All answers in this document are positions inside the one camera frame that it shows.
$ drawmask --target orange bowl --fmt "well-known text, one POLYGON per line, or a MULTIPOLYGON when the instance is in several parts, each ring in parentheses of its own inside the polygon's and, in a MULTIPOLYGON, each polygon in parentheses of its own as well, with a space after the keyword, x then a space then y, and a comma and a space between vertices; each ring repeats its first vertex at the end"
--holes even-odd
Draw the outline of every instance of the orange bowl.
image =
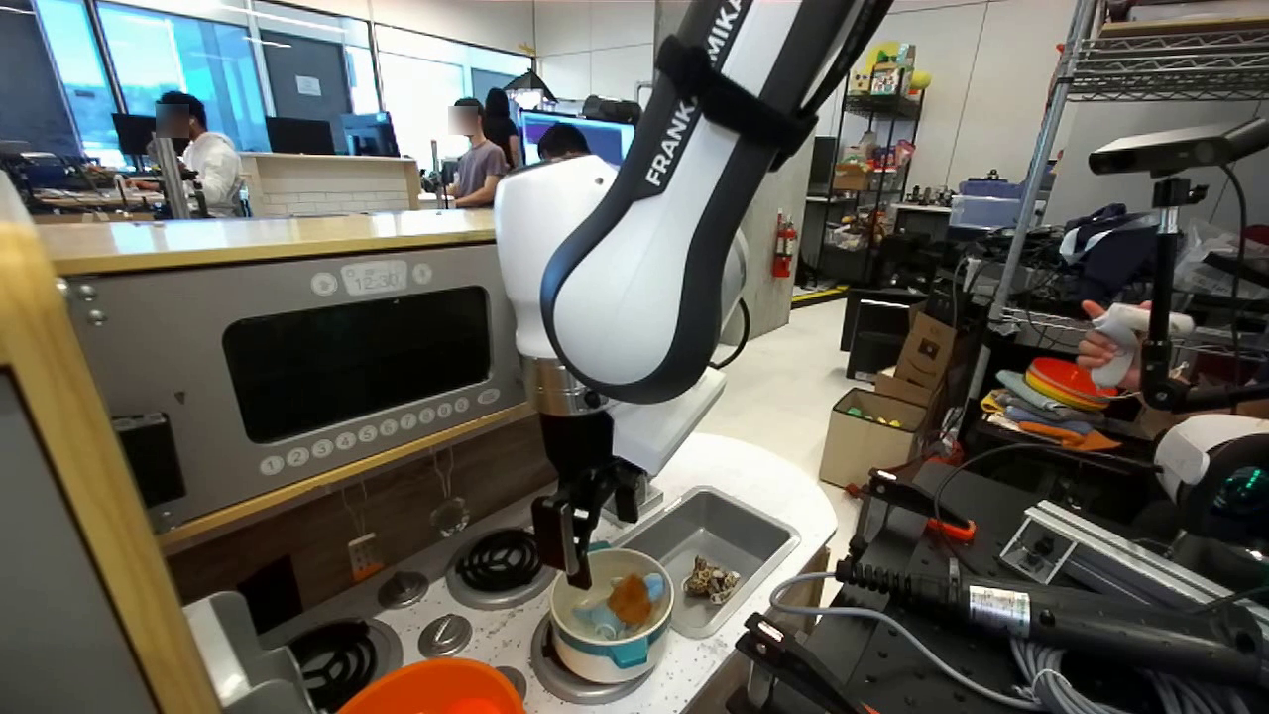
POLYGON ((1084 367, 1058 359, 1037 359, 1026 371, 1026 385, 1075 410, 1099 412, 1109 404, 1109 397, 1096 385, 1096 376, 1084 367))
POLYGON ((524 714, 524 704, 488 664, 427 658, 364 688, 343 714, 524 714))

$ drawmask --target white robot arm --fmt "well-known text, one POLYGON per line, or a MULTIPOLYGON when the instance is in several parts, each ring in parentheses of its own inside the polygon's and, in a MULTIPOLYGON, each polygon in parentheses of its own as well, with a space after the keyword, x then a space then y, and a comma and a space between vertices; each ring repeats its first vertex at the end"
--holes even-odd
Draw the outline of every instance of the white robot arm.
POLYGON ((500 184, 500 269, 561 474, 534 533, 573 582, 586 586, 604 502, 633 520, 647 477, 719 402, 709 359, 746 282, 741 216, 886 14, 890 0, 696 0, 618 170, 567 158, 500 184))

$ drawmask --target microwave window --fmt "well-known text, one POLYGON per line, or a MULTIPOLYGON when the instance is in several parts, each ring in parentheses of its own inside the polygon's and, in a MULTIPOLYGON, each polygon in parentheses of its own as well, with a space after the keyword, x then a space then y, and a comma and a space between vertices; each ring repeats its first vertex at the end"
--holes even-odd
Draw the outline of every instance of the microwave window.
POLYGON ((475 385, 492 371, 483 289, 251 317, 222 344, 255 445, 475 385))

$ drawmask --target stainless steel microwave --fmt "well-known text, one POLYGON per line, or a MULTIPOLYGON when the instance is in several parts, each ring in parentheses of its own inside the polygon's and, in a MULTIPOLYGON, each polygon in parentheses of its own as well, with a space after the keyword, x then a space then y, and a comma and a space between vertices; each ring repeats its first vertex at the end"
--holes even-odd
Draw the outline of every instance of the stainless steel microwave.
POLYGON ((69 302, 163 523, 524 402, 492 246, 76 280, 69 302))

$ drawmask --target sink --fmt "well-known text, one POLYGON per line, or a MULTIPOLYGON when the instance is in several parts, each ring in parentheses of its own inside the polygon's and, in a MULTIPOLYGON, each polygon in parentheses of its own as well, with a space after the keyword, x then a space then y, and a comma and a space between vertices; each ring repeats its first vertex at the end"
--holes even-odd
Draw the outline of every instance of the sink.
POLYGON ((733 607, 746 602, 752 586, 762 586, 762 578, 793 552, 791 527, 727 502, 723 492, 692 492, 622 545, 653 557, 672 572, 672 629, 692 639, 709 639, 723 625, 729 625, 733 607), (681 596, 696 561, 741 574, 727 602, 700 602, 681 596))

